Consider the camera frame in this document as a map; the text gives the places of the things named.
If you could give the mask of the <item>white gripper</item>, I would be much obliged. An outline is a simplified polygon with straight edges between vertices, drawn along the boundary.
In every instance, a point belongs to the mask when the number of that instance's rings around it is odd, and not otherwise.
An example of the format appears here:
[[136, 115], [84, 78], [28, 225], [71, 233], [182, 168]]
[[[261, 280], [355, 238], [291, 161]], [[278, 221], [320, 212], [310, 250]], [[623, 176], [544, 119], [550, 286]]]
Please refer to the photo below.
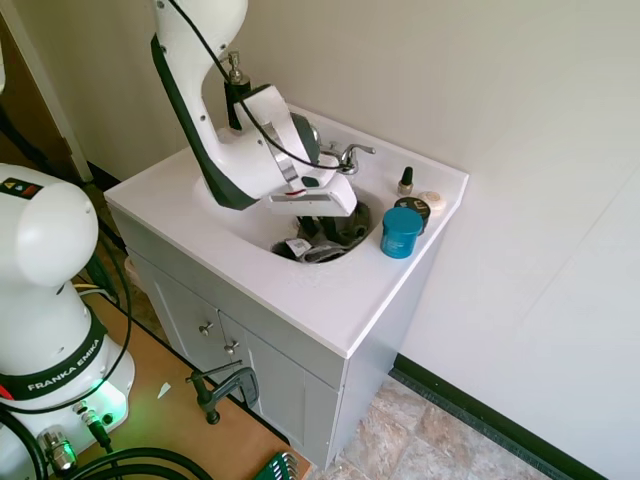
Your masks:
[[307, 189], [298, 196], [270, 195], [266, 203], [275, 214], [298, 217], [300, 236], [315, 236], [319, 229], [313, 217], [322, 217], [321, 226], [329, 241], [343, 247], [351, 243], [339, 231], [334, 217], [349, 217], [357, 206], [357, 198], [350, 182], [340, 174], [324, 187]]

